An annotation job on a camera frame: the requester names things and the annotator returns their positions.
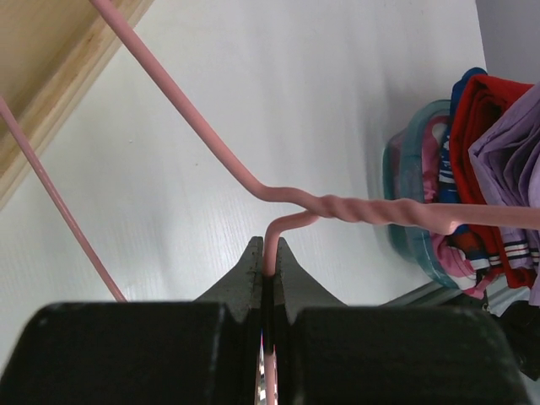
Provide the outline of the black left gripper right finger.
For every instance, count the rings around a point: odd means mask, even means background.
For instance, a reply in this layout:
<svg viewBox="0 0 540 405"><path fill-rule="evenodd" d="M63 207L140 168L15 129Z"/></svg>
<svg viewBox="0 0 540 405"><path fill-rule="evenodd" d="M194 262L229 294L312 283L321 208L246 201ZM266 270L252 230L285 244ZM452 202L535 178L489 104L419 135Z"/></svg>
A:
<svg viewBox="0 0 540 405"><path fill-rule="evenodd" d="M347 306L278 243L281 404L528 404L505 335L483 310Z"/></svg>

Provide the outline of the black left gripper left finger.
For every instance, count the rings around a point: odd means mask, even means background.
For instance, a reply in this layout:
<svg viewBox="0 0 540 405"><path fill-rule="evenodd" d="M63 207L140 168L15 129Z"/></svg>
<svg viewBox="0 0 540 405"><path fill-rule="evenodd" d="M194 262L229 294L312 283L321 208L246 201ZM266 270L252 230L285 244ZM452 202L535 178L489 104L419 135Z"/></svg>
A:
<svg viewBox="0 0 540 405"><path fill-rule="evenodd" d="M26 323L4 404L253 404L262 239L193 301L62 302Z"/></svg>

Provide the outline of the pink wire hanger with trousers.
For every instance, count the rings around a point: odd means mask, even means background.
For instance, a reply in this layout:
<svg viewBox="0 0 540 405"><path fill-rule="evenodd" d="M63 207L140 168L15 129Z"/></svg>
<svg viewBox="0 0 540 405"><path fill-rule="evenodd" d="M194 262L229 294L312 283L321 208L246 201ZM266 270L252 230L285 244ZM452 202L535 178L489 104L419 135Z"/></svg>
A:
<svg viewBox="0 0 540 405"><path fill-rule="evenodd" d="M254 197L270 203L292 203L300 212L275 219L262 239L262 297L261 344L259 369L263 369L267 401L278 403L278 367L274 327L274 279L277 270L278 243L286 230L302 228L320 218L340 219L349 223L397 224L418 227L438 234L450 234L462 224L515 226L536 229L539 212L535 208L497 207L462 204L425 204L411 199L363 200L334 195L317 197L293 187L270 187L261 183L230 151L219 135L209 126L197 108L181 91L172 77L133 31L122 14L109 1L96 1L94 8L111 27L123 45L132 53L147 75L155 82L170 103L183 116L193 131L202 139L226 170ZM3 120L37 174L42 185L57 206L67 226L78 240L88 259L113 295L114 303L129 303L105 270L91 244L69 212L54 187L35 151L30 146L11 110L3 105Z"/></svg>

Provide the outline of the purple trousers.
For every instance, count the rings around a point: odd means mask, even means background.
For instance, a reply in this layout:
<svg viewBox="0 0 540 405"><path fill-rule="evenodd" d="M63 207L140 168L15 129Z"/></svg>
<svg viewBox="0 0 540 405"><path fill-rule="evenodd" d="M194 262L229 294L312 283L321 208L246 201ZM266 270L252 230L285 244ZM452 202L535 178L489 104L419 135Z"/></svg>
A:
<svg viewBox="0 0 540 405"><path fill-rule="evenodd" d="M468 154L488 205L539 208L539 83L475 141ZM529 302L539 306L539 230L499 230L512 268L537 272Z"/></svg>

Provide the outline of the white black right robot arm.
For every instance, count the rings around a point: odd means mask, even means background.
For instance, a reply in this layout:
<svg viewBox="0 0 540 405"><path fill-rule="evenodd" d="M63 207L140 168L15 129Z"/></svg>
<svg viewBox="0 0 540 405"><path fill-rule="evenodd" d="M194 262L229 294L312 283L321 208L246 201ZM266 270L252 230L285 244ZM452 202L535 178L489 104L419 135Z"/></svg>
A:
<svg viewBox="0 0 540 405"><path fill-rule="evenodd" d="M520 371L532 381L539 380L539 307L527 300L513 300L500 313L489 307L487 296L476 299L460 294L448 305L488 312L505 333Z"/></svg>

